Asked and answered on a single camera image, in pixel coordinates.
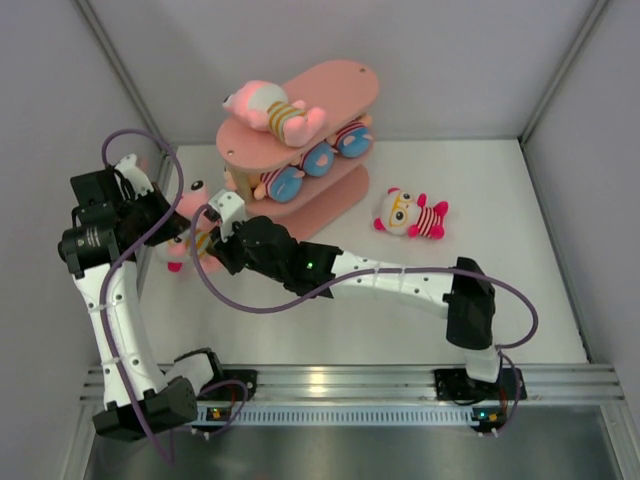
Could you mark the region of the white glasses plush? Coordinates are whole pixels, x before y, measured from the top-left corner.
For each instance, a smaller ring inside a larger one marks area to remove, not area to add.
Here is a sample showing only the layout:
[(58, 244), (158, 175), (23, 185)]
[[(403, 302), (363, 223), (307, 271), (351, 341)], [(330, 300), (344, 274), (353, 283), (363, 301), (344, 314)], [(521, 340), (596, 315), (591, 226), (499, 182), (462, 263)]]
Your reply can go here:
[(426, 193), (415, 196), (398, 187), (389, 188), (373, 227), (396, 236), (440, 240), (445, 236), (444, 220), (449, 212), (449, 203), (440, 201), (429, 206), (427, 201)]
[(155, 246), (153, 250), (172, 273), (179, 272), (191, 259), (188, 242), (180, 238), (162, 242)]

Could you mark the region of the small pink frog plush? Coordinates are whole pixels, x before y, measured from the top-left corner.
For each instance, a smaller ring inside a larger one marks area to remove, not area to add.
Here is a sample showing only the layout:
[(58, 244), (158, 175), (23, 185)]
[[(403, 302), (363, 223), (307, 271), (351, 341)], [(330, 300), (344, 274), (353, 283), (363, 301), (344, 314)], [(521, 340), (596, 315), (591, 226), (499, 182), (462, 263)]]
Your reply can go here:
[[(197, 180), (182, 194), (176, 211), (187, 220), (192, 220), (196, 210), (205, 204), (209, 198), (210, 195), (205, 183), (202, 180)], [(201, 268), (205, 273), (210, 274), (216, 272), (222, 267), (218, 260), (207, 252), (207, 248), (211, 243), (209, 233), (213, 230), (214, 226), (215, 223), (202, 214), (196, 222), (194, 240), (191, 239), (190, 229), (187, 229), (182, 235), (177, 237), (188, 242), (191, 256), (190, 261), (186, 263), (182, 269), (192, 264), (192, 252), (197, 254)]]

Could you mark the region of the large pink frog plush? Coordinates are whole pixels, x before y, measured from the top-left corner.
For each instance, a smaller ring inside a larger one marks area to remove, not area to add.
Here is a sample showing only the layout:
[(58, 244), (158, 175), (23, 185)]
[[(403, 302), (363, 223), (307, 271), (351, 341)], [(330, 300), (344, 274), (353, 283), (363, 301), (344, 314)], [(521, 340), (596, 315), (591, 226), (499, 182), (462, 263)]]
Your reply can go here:
[(222, 106), (245, 126), (269, 132), (292, 148), (305, 146), (327, 124), (325, 110), (308, 108), (303, 100), (290, 101), (280, 85), (262, 80), (246, 82)]

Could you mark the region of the orange-head blue-body plush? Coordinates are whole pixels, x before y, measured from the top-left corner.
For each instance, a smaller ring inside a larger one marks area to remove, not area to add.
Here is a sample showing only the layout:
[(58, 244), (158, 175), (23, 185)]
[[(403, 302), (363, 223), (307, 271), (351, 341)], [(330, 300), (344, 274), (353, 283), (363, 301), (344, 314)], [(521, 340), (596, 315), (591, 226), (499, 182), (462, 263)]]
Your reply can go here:
[(335, 131), (327, 142), (345, 158), (356, 158), (365, 153), (373, 142), (372, 117), (363, 114)]

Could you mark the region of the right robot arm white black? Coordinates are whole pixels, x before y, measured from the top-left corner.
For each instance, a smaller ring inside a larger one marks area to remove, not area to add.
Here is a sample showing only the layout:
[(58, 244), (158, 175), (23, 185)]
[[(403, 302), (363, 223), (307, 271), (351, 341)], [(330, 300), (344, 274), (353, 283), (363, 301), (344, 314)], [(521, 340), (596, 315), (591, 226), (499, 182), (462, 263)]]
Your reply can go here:
[(337, 246), (298, 241), (267, 217), (215, 227), (209, 255), (230, 274), (248, 269), (294, 293), (299, 300), (359, 295), (420, 309), (446, 323), (446, 340), (464, 354), (468, 388), (491, 396), (503, 384), (493, 340), (495, 289), (478, 264), (461, 257), (452, 268), (384, 263)]

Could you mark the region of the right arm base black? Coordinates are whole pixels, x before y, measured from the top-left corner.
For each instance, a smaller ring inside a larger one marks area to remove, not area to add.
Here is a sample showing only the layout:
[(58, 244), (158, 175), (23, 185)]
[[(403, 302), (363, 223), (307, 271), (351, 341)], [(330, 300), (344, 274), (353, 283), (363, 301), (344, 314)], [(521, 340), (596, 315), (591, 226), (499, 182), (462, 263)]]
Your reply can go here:
[(519, 369), (503, 368), (494, 383), (471, 379), (464, 368), (443, 368), (434, 372), (436, 398), (440, 401), (471, 405), (483, 401), (514, 400), (516, 394), (520, 399), (527, 399), (528, 394), (524, 380), (516, 381)]

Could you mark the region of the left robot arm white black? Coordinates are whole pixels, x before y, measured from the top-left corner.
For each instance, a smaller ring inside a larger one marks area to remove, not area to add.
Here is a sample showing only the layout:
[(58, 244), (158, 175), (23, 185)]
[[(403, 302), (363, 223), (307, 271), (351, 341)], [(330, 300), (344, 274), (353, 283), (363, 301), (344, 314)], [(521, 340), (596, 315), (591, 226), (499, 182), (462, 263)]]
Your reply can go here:
[(163, 372), (153, 358), (137, 290), (136, 250), (184, 233), (190, 223), (138, 169), (116, 167), (71, 180), (78, 201), (58, 252), (86, 305), (103, 373), (98, 435), (136, 441), (195, 421), (197, 395), (219, 397), (225, 374), (202, 348)]

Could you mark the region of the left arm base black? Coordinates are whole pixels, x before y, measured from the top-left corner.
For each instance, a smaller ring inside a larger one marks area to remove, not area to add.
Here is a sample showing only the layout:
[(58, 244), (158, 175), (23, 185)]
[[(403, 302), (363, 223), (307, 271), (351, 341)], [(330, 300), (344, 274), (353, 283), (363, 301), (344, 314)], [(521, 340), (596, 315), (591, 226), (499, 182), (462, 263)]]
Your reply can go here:
[(216, 371), (213, 377), (201, 387), (195, 386), (194, 392), (199, 401), (230, 402), (244, 398), (241, 384), (248, 390), (251, 399), (257, 389), (258, 371), (255, 369), (222, 369)]

